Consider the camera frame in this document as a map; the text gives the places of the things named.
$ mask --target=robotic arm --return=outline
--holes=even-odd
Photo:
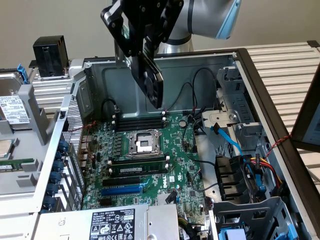
[[[117,0],[101,18],[126,56],[133,78],[159,109],[163,77],[154,56],[160,43],[183,45],[191,34],[227,39],[240,4],[241,0]]]

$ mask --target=white wall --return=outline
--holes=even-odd
[[[70,59],[114,55],[100,18],[111,0],[1,0],[0,68],[26,67],[38,37],[64,35]],[[320,0],[242,0],[229,40],[193,36],[194,49],[320,42]]]

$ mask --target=barcode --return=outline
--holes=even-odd
[[[320,120],[319,120],[318,123],[316,124],[314,130],[315,130],[316,132],[320,132]]]

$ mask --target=cpu socket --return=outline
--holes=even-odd
[[[129,138],[128,156],[151,157],[162,155],[160,147],[161,132],[157,130],[132,132]]]

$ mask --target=power supply label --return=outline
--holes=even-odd
[[[24,104],[18,96],[0,96],[0,107],[9,124],[28,124]]]
[[[134,240],[135,209],[92,214],[89,240]]]

